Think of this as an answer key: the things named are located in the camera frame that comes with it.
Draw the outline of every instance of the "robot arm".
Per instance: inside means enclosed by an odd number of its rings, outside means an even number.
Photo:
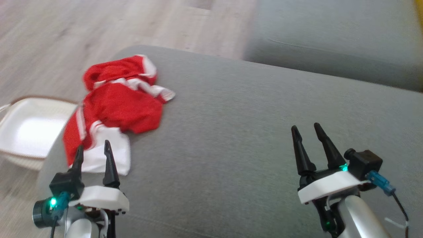
[[[104,143],[106,171],[103,186],[85,187],[81,181],[83,148],[72,165],[57,173],[50,183],[53,197],[37,201],[33,221],[38,228],[65,227],[66,238],[116,238],[115,218],[129,212],[129,200],[120,191],[120,181],[109,141]]]
[[[347,165],[320,124],[315,123],[314,127],[327,157],[326,170],[316,171],[297,127],[291,128],[297,171],[301,176],[298,188],[300,202],[314,204],[322,229],[333,238],[390,238],[372,210],[360,198],[360,192],[381,187],[388,196],[394,196],[408,220],[395,195],[395,188],[378,174],[382,159],[370,150],[356,152],[349,149],[344,154],[344,158],[349,160]]]

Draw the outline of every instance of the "red and white garment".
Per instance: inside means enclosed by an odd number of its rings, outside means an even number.
[[[162,105],[175,97],[173,91],[154,85],[156,79],[156,67],[145,55],[91,66],[83,77],[89,93],[65,126],[68,165],[83,144],[82,171],[104,172],[104,141],[108,139],[118,173],[127,175],[131,166],[129,139],[121,132],[157,129]]]

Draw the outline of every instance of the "gray fabric surface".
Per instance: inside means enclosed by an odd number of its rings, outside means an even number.
[[[301,205],[290,128],[297,125],[318,168],[320,122],[338,149],[370,149],[398,188],[410,216],[410,237],[423,233],[421,177],[423,95],[340,77],[150,46],[158,85],[177,95],[160,127],[131,139],[132,167],[121,177],[131,202],[117,218],[121,237],[328,237],[312,205]],[[65,171],[61,139],[38,178],[40,194]],[[86,185],[102,174],[84,174]],[[363,194],[377,216],[402,222],[392,198]],[[393,237],[403,231],[382,222]]]
[[[413,0],[258,3],[245,60],[423,89],[423,38]]]

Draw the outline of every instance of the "white basket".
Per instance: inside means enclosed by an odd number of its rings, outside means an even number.
[[[0,155],[19,166],[40,170],[53,143],[71,117],[76,102],[26,96],[0,108]]]

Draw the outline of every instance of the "red cloth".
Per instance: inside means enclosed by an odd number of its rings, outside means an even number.
[[[131,130],[134,133],[157,129],[162,105],[169,99],[143,90],[149,90],[156,78],[154,65],[143,55],[90,67],[83,77],[89,93],[82,108],[70,118],[63,135],[68,165],[73,163],[81,143],[84,149],[94,146],[98,125],[119,127],[121,131]],[[143,83],[142,87],[138,79],[148,84]],[[128,80],[138,84],[129,85]]]

